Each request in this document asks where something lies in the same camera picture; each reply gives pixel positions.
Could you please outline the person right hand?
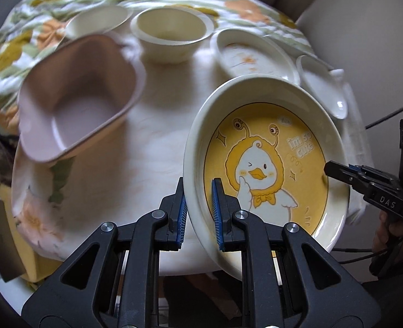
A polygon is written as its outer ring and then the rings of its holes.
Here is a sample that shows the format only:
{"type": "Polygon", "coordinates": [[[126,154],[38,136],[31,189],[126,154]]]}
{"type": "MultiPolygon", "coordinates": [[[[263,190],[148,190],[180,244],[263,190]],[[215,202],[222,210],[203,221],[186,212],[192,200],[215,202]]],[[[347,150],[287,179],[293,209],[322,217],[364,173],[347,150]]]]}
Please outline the person right hand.
{"type": "MultiPolygon", "coordinates": [[[[379,213],[379,225],[375,231],[375,236],[372,241],[372,251],[374,253],[380,252],[387,248],[391,235],[402,238],[403,237],[403,222],[395,222],[388,219],[388,214],[381,211],[379,213]]],[[[403,242],[398,250],[397,261],[403,259],[403,242]]]]}

